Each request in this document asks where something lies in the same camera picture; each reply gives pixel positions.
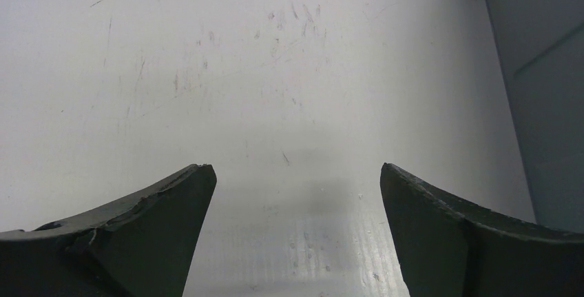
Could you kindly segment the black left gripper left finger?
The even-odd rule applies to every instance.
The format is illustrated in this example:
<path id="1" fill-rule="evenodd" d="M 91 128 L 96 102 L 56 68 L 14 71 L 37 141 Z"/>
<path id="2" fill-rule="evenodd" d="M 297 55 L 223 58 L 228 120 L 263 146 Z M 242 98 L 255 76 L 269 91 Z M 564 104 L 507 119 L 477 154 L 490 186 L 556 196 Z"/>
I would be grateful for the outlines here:
<path id="1" fill-rule="evenodd" d="M 217 183 L 211 165 L 32 231 L 1 233 L 2 296 L 181 296 Z"/>

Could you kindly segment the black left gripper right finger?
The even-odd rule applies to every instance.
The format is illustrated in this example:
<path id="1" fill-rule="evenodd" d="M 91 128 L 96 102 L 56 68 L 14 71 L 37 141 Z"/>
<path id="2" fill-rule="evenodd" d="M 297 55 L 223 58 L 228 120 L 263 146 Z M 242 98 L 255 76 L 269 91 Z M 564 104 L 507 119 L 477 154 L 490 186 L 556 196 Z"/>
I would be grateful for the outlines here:
<path id="1" fill-rule="evenodd" d="M 583 235 L 506 216 L 386 163 L 380 190 L 411 296 L 582 296 Z"/>

